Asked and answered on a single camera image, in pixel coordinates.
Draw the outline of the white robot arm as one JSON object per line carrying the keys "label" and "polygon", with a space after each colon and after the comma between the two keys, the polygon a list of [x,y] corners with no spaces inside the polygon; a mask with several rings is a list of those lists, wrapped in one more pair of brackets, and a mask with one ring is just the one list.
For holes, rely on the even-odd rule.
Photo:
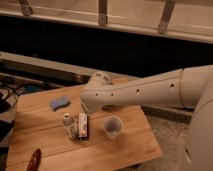
{"label": "white robot arm", "polygon": [[213,171],[213,65],[191,67],[112,84],[103,72],[92,75],[80,95],[85,112],[107,105],[189,108],[193,116],[179,171]]}

